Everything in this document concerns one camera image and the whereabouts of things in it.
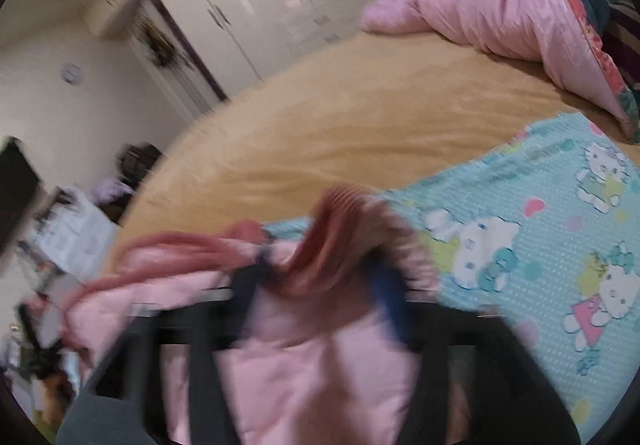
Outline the pink quilted jacket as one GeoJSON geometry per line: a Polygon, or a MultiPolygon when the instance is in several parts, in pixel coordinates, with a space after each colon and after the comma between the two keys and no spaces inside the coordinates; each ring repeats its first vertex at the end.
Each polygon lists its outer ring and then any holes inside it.
{"type": "Polygon", "coordinates": [[[85,369],[99,364],[132,309],[175,309],[265,257],[241,341],[219,356],[247,444],[389,444],[404,419],[418,362],[372,295],[364,258],[380,251],[421,301],[437,269],[418,232],[384,200],[331,188],[299,241],[269,240],[254,221],[216,235],[164,231],[122,245],[108,274],[77,289],[63,311],[64,342],[85,369]]]}

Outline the purple clothes pile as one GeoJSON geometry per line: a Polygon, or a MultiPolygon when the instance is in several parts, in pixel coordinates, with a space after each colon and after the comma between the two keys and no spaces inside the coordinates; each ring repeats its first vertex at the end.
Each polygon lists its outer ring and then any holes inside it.
{"type": "Polygon", "coordinates": [[[117,178],[104,179],[91,191],[93,203],[95,205],[105,205],[118,200],[119,198],[134,194],[134,190],[117,178]]]}

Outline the white bedroom door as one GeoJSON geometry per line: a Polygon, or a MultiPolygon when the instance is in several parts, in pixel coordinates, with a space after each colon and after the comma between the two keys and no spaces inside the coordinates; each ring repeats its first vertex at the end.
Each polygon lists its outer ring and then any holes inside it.
{"type": "Polygon", "coordinates": [[[228,100],[160,0],[137,0],[130,40],[151,77],[186,119],[207,115],[228,100]]]}

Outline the Hello Kitty blue blanket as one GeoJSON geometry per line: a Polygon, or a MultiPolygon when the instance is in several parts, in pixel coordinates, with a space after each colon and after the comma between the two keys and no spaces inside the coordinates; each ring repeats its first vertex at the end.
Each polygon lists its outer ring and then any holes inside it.
{"type": "Polygon", "coordinates": [[[383,194],[418,231],[439,298],[495,307],[534,351],[586,444],[639,432],[639,170],[561,114],[383,194]]]}

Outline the white drawer chest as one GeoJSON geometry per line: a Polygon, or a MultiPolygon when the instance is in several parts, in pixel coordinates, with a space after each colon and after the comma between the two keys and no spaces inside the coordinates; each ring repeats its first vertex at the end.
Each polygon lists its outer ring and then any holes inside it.
{"type": "Polygon", "coordinates": [[[98,276],[119,226],[75,186],[56,187],[18,243],[37,269],[87,283],[98,276]]]}

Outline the black backpack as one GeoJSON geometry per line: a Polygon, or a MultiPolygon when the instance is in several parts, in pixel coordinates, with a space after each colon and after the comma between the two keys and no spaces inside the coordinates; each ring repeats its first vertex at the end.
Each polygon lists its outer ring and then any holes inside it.
{"type": "Polygon", "coordinates": [[[153,144],[127,144],[116,156],[120,179],[136,190],[162,156],[163,153],[153,144]]]}

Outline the tan bed sheet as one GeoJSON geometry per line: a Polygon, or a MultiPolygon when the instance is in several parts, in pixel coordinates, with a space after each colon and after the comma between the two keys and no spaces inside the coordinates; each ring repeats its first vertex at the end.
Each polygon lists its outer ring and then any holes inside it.
{"type": "Polygon", "coordinates": [[[256,223],[303,216],[334,184],[405,186],[559,113],[584,114],[638,156],[611,114],[538,64],[434,34],[356,35],[186,129],[134,198],[102,274],[158,233],[186,242],[190,269],[235,269],[253,259],[256,223]]]}

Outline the bags hanging on door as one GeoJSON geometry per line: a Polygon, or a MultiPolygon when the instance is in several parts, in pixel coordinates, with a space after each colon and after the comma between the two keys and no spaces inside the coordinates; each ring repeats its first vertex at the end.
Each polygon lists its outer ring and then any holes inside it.
{"type": "Polygon", "coordinates": [[[194,68],[182,43],[163,32],[149,18],[142,17],[138,20],[136,38],[142,45],[146,58],[156,68],[168,70],[194,68]]]}

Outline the pink floral comforter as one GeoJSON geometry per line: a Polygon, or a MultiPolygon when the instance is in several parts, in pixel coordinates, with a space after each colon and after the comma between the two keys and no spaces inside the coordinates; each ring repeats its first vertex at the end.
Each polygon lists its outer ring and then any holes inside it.
{"type": "Polygon", "coordinates": [[[480,52],[538,62],[560,89],[609,112],[639,139],[637,92],[606,52],[608,0],[374,0],[363,31],[402,36],[435,31],[480,52]]]}

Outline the striped dark pillow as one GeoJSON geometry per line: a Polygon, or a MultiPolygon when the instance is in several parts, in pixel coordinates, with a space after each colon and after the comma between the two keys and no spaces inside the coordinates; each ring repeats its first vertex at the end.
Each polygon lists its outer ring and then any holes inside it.
{"type": "Polygon", "coordinates": [[[610,20],[605,27],[603,44],[605,52],[632,90],[639,90],[640,72],[640,24],[639,13],[629,3],[610,4],[610,20]]]}

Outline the black wall television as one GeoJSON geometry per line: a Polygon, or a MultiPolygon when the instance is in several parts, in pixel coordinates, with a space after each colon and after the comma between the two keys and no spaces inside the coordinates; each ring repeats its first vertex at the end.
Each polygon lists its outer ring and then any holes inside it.
{"type": "Polygon", "coordinates": [[[34,203],[40,176],[26,158],[22,141],[9,136],[0,154],[0,251],[5,254],[34,203]]]}

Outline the round wall clock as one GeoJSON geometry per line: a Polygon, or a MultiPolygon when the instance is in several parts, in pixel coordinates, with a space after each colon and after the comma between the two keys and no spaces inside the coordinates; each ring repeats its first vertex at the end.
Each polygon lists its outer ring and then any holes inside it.
{"type": "Polygon", "coordinates": [[[61,67],[60,75],[62,80],[70,86],[79,86],[84,81],[82,69],[73,63],[65,63],[61,67]]]}

